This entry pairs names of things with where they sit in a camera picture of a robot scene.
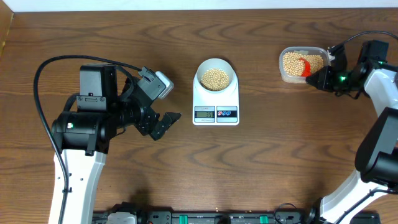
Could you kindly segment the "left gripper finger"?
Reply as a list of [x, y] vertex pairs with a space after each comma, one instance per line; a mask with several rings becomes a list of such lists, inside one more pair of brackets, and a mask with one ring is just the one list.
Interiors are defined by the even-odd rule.
[[157, 141], [167, 132], [171, 124], [168, 121], [158, 121], [154, 127], [149, 131], [149, 136]]
[[181, 118], [180, 113], [166, 112], [163, 115], [161, 122], [165, 128], [169, 128], [169, 127], [171, 127], [171, 125], [173, 125], [175, 122], [177, 122], [180, 118]]

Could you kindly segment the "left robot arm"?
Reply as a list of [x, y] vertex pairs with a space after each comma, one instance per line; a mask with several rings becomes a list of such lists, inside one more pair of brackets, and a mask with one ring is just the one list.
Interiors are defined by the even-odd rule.
[[80, 92], [72, 95], [52, 124], [63, 164], [55, 163], [55, 186], [49, 223], [90, 223], [110, 140], [134, 126], [159, 140], [181, 117], [156, 113], [151, 105], [174, 84], [147, 67], [132, 76], [119, 65], [80, 67]]

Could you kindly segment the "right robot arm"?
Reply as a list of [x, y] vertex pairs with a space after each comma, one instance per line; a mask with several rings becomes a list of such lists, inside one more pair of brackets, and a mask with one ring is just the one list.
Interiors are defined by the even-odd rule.
[[354, 171], [330, 195], [318, 200], [306, 223], [350, 223], [355, 215], [385, 195], [397, 194], [397, 67], [386, 60], [389, 44], [364, 42], [356, 66], [347, 70], [345, 45], [328, 49], [331, 59], [306, 78], [319, 90], [370, 97], [377, 120], [358, 147]]

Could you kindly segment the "red plastic scoop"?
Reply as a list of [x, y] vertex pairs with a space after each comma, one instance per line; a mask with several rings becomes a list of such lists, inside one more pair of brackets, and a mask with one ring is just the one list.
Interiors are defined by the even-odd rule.
[[304, 69], [303, 69], [301, 76], [302, 77], [310, 76], [311, 75], [311, 65], [310, 65], [309, 61], [306, 60], [305, 58], [299, 58], [299, 60], [302, 61], [304, 64]]

